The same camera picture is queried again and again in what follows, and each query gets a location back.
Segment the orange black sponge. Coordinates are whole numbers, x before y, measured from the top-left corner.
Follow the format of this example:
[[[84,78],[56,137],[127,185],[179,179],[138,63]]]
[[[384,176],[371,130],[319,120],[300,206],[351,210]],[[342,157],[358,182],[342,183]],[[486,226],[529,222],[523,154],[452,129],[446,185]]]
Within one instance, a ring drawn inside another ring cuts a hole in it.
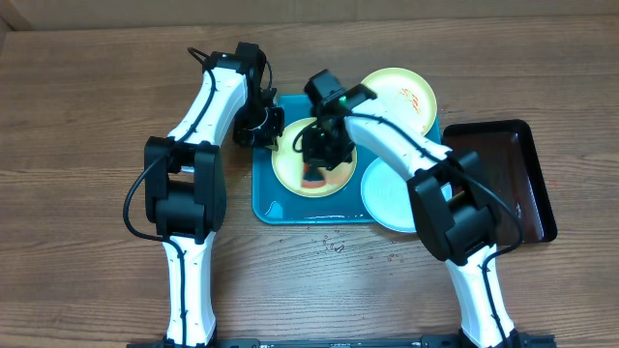
[[[318,189],[326,185],[326,179],[317,166],[304,164],[301,187],[304,189]]]

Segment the yellow plate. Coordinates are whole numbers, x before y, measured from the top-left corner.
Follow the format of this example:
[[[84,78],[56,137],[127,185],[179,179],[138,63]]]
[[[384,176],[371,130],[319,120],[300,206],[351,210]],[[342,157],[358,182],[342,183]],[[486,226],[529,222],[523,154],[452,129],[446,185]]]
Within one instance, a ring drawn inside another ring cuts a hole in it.
[[[436,97],[429,84],[417,73],[403,68],[385,68],[362,80],[387,108],[421,135],[427,135],[435,123]]]
[[[308,166],[303,163],[302,154],[293,151],[295,136],[314,118],[304,118],[292,122],[283,130],[278,139],[279,148],[272,153],[272,165],[277,179],[291,192],[309,198],[325,197],[343,189],[351,180],[357,166],[357,150],[352,152],[352,161],[343,162],[329,171],[319,168],[322,179],[309,181],[304,178]]]

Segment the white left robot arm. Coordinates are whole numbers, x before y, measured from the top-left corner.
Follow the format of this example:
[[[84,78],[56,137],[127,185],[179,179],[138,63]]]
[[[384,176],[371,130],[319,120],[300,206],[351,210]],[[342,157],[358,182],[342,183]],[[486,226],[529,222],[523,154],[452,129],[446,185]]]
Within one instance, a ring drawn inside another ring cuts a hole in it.
[[[202,84],[183,120],[144,147],[147,219],[156,228],[169,272],[170,319],[161,347],[213,347],[217,319],[211,297],[211,255],[226,211],[221,145],[277,150],[284,112],[276,89],[261,84],[271,68],[256,43],[234,52],[190,54]]]

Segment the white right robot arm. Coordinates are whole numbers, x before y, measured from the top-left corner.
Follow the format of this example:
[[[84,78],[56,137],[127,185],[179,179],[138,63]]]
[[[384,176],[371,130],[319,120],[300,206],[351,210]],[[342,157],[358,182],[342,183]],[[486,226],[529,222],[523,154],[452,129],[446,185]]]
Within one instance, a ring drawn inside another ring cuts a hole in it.
[[[477,153],[455,152],[411,127],[369,87],[343,87],[324,70],[304,87],[313,122],[295,138],[303,157],[302,181],[315,184],[327,170],[351,160],[362,146],[405,181],[416,233],[446,264],[461,313],[460,342],[475,347],[517,347],[520,335],[503,303],[495,260],[496,227],[510,208],[488,188]]]

